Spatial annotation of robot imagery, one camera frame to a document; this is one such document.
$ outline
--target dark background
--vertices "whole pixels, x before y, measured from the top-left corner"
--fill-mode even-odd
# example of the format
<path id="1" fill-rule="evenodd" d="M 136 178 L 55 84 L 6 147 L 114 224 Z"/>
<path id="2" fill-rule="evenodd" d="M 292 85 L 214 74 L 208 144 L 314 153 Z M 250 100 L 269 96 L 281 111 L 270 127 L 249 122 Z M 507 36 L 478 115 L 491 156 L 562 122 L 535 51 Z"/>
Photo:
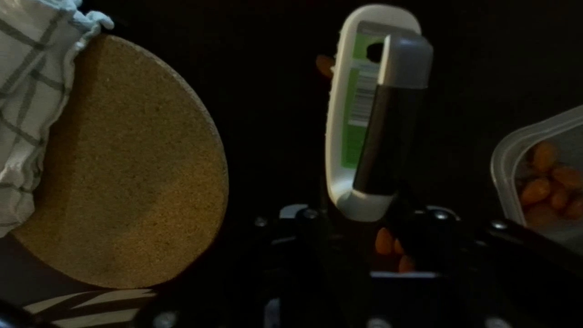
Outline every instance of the dark background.
<path id="1" fill-rule="evenodd" d="M 321 204 L 329 82 L 314 60 L 336 53 L 345 18 L 361 3 L 367 2 L 86 0 L 85 7 L 112 14 L 116 34 L 165 58 L 207 102 L 230 162 L 225 228 L 239 229 L 285 204 Z M 387 3 L 411 9 L 436 47 L 414 140 L 414 189 L 473 220 L 500 215 L 491 180 L 496 144 L 583 102 L 583 2 Z M 4 253 L 4 262 L 23 257 Z M 81 288 L 23 275 L 37 268 L 3 268 L 3 280 L 13 288 L 0 297 L 15 302 L 34 299 L 19 289 L 26 279 L 28 293 Z"/>

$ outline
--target round wooden board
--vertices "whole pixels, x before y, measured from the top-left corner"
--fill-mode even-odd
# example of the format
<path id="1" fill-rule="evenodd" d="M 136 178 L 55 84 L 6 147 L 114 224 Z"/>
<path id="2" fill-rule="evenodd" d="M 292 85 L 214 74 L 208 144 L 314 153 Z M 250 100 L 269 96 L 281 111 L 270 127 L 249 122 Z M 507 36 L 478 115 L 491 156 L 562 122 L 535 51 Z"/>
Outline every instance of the round wooden board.
<path id="1" fill-rule="evenodd" d="M 170 65 L 117 36 L 77 58 L 44 167 L 37 213 L 17 238 L 106 288 L 174 279 L 210 246 L 228 204 L 225 149 L 205 104 Z"/>

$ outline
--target white kitchen towel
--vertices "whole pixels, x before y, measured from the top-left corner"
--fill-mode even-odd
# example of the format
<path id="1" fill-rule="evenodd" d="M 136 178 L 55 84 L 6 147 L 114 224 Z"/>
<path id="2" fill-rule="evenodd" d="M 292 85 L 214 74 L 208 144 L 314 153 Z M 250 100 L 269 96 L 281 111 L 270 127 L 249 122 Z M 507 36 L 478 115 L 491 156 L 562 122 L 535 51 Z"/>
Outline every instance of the white kitchen towel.
<path id="1" fill-rule="evenodd" d="M 0 237 L 35 213 L 50 127 L 74 87 L 75 56 L 110 16 L 83 0 L 0 0 Z"/>

